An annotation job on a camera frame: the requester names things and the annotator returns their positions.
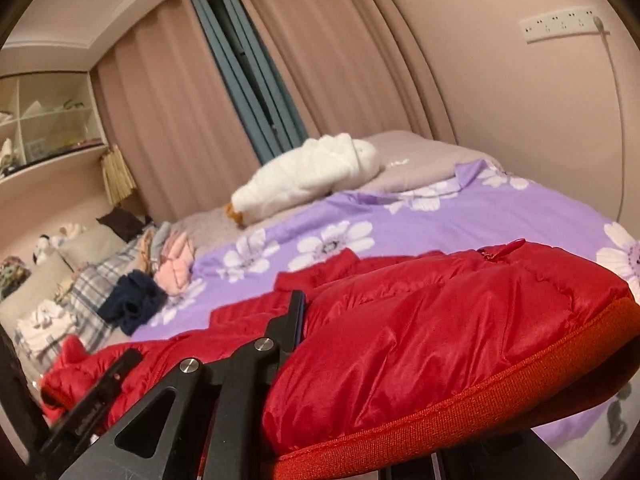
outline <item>power cord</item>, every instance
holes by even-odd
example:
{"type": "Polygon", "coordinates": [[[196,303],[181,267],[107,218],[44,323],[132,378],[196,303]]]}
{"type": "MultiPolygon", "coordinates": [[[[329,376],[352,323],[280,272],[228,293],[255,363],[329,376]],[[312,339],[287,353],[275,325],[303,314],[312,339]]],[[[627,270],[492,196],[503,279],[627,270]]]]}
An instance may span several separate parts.
{"type": "Polygon", "coordinates": [[[600,33],[600,37],[602,38],[602,43],[604,43],[604,48],[607,51],[607,57],[609,57],[609,64],[611,66],[611,73],[613,74],[613,83],[616,87],[616,99],[618,100],[618,112],[620,114],[620,135],[622,136],[621,140],[621,148],[622,148],[622,195],[620,197],[620,206],[618,207],[618,215],[616,216],[616,222],[620,222],[620,215],[622,215],[622,205],[625,201],[625,161],[626,161],[626,141],[625,141],[625,117],[622,113],[622,99],[620,98],[620,84],[618,83],[618,72],[616,71],[616,66],[613,63],[613,56],[611,55],[611,49],[609,48],[609,41],[607,41],[607,33],[604,29],[604,23],[599,16],[593,17],[593,23],[595,24],[598,32],[600,33]]]}

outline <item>electrical outlet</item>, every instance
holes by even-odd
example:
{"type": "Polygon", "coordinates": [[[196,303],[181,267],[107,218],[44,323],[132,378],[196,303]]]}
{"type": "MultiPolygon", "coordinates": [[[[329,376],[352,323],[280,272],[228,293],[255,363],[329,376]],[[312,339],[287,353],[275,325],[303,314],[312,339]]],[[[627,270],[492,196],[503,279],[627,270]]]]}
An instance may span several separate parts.
{"type": "Polygon", "coordinates": [[[571,7],[522,20],[520,28],[527,43],[578,34],[597,34],[598,28],[593,23],[595,15],[595,7],[571,7]]]}

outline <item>red jacket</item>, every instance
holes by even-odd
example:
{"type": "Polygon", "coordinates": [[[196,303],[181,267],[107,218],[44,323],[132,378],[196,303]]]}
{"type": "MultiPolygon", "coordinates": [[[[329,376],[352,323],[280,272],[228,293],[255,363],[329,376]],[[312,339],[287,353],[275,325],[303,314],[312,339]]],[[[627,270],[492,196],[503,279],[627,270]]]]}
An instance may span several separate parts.
{"type": "MultiPolygon", "coordinates": [[[[262,423],[284,456],[281,470],[304,453],[310,478],[322,478],[314,457],[331,456],[336,442],[365,438],[388,463],[455,443],[460,424],[468,434],[496,426],[543,405],[640,334],[640,308],[626,282],[558,248],[517,240],[447,256],[364,260],[345,251],[281,273],[269,294],[213,311],[204,330],[92,356],[70,338],[42,389],[69,409],[126,348],[139,349],[144,359],[124,381],[110,426],[182,359],[218,360],[260,337],[296,288],[308,299],[305,339],[280,370],[262,423]],[[404,435],[398,442],[414,442],[420,431],[428,442],[405,449],[389,440],[394,431],[404,435]]],[[[549,401],[553,415],[547,409],[542,418],[594,405],[616,381],[561,410],[549,401]]],[[[354,449],[340,460],[383,463],[354,449]]]]}

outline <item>orange ribbed hem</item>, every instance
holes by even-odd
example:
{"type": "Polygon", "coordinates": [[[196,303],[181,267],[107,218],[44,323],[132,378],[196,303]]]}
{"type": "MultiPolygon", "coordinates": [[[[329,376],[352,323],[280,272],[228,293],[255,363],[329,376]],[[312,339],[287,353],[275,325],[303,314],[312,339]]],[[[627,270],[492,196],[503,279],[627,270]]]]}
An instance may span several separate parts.
{"type": "MultiPolygon", "coordinates": [[[[283,455],[274,464],[274,480],[344,478],[453,446],[544,403],[638,335],[640,306],[629,298],[617,300],[543,351],[450,399],[378,428],[283,455]]],[[[625,380],[640,364],[635,348],[636,364],[627,367],[625,380]]],[[[594,398],[592,392],[584,395],[594,398]]],[[[531,413],[527,420],[535,422],[531,413]]]]}

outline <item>blue curtain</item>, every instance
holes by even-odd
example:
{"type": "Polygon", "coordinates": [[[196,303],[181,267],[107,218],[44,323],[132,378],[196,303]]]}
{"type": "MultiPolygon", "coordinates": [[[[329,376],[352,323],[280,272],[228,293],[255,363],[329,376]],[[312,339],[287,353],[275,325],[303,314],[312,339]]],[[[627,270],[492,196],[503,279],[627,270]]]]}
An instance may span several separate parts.
{"type": "Polygon", "coordinates": [[[260,163],[301,146],[307,138],[302,120],[240,0],[222,1],[257,84],[255,91],[208,1],[191,1],[260,163]]]}

